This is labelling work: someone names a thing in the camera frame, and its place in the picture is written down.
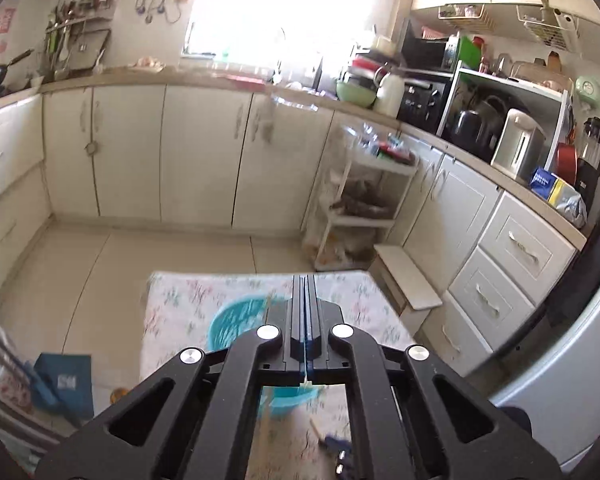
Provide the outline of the white electric kettle pot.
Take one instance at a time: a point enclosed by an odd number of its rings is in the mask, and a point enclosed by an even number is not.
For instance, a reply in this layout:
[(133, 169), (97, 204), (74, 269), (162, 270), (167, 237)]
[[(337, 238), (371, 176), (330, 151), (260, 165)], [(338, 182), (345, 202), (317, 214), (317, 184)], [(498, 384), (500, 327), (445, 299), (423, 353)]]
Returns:
[(491, 166), (525, 185), (543, 153), (545, 133), (528, 114), (511, 108), (491, 160)]

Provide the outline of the small white step stool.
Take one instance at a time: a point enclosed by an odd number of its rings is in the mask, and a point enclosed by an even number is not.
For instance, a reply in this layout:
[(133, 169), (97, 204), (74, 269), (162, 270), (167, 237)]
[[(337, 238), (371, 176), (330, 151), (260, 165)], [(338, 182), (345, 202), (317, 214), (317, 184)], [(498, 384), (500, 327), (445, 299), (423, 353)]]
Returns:
[(442, 299), (400, 246), (375, 245), (370, 274), (406, 329), (415, 335)]

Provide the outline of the yellow patterned slipper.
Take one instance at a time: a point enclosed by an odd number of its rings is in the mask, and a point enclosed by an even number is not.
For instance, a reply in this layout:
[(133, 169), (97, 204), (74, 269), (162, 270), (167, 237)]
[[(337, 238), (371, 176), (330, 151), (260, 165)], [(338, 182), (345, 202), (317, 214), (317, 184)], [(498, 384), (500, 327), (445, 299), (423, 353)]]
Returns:
[(129, 393), (129, 390), (127, 388), (115, 388), (114, 390), (111, 391), (110, 393), (110, 403), (111, 404), (115, 404), (118, 401), (120, 401), (124, 396), (126, 396)]

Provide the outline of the teal perforated plastic basket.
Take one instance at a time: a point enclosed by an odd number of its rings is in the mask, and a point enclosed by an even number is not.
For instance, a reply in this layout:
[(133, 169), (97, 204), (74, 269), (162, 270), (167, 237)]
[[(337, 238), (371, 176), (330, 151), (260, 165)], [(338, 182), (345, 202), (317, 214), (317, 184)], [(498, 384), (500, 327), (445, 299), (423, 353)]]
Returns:
[[(282, 304), (281, 296), (247, 296), (230, 302), (215, 313), (208, 329), (207, 350), (215, 352), (230, 348), (237, 337), (264, 324), (268, 308)], [(259, 414), (283, 417), (292, 410), (315, 400), (321, 387), (265, 387)]]

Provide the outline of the wall utensil rack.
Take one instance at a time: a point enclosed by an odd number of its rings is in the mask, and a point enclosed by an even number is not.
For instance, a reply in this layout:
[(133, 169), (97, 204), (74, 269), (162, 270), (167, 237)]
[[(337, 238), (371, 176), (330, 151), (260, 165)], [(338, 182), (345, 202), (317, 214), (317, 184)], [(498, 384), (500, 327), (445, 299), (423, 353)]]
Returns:
[(114, 12), (116, 0), (59, 0), (45, 29), (43, 81), (91, 73), (106, 51)]

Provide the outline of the white rolling storage cart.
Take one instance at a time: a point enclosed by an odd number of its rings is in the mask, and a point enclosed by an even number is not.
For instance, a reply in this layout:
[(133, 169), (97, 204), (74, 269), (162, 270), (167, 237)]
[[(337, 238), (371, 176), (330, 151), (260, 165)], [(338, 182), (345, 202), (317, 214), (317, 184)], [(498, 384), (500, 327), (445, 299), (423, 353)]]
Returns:
[(302, 248), (317, 272), (365, 269), (396, 225), (419, 166), (414, 148), (370, 124), (328, 136)]

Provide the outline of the floral tablecloth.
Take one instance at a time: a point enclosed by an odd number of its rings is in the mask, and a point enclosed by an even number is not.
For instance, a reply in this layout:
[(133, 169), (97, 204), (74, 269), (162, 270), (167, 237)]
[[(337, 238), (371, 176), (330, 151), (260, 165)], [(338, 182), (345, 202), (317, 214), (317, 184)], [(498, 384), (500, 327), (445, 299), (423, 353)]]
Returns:
[[(318, 298), (338, 304), (344, 322), (365, 330), (387, 347), (403, 350), (414, 342), (370, 274), (362, 271), (312, 276)], [(140, 350), (145, 379), (182, 349), (207, 350), (215, 313), (247, 296), (292, 294), (290, 274), (204, 275), (156, 273), (149, 282)], [(249, 479), (331, 479), (334, 461), (318, 447), (313, 417), (326, 436), (350, 437), (346, 390), (320, 386), (318, 397), (283, 417), (259, 424), (253, 436)]]

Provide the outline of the blue dustpan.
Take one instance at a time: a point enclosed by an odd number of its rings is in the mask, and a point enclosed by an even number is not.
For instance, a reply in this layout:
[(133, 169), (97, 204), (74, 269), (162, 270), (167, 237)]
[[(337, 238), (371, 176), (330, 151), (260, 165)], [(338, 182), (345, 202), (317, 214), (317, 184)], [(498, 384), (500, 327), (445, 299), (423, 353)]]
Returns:
[(83, 422), (94, 416), (92, 358), (41, 353), (31, 372), (31, 399), (39, 410)]

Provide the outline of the white thermos jug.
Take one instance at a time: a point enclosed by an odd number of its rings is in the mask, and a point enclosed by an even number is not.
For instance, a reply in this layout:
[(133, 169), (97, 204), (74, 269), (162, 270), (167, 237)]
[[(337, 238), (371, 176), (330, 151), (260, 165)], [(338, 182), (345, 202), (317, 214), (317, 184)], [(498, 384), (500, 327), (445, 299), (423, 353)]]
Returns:
[(396, 118), (403, 100), (404, 79), (387, 72), (384, 68), (378, 68), (374, 73), (374, 84), (377, 90), (373, 110), (378, 114)]

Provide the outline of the black microwave oven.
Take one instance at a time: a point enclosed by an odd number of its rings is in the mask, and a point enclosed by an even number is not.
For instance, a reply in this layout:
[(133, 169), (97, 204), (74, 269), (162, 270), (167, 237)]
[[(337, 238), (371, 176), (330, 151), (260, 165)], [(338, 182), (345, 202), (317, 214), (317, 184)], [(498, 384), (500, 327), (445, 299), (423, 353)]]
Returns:
[(401, 54), (409, 68), (452, 72), (457, 63), (459, 43), (460, 37), (457, 35), (441, 39), (425, 39), (417, 36), (413, 24), (408, 22)]

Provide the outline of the wooden chopstick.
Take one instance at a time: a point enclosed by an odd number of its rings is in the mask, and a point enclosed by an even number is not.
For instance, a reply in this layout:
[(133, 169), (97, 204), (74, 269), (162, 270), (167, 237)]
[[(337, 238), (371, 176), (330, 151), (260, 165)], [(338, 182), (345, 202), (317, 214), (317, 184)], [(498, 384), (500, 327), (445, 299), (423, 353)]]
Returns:
[(317, 426), (317, 423), (313, 417), (310, 417), (309, 421), (310, 421), (310, 426), (315, 434), (315, 437), (317, 437), (318, 442), (323, 442), (325, 439), (325, 435), (322, 433), (322, 430), (320, 429), (319, 426)]
[(313, 391), (315, 389), (315, 386), (313, 385), (312, 378), (313, 378), (312, 366), (309, 364), (306, 364), (304, 366), (304, 378), (301, 383), (301, 388), (304, 390)]

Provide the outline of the green bowl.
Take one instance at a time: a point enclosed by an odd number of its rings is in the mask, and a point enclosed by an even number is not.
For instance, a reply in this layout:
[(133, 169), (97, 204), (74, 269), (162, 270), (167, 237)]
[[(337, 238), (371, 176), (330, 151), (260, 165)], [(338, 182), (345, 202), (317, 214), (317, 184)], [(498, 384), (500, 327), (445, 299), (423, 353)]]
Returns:
[(336, 93), (339, 101), (363, 108), (370, 108), (376, 100), (375, 91), (343, 80), (337, 81)]

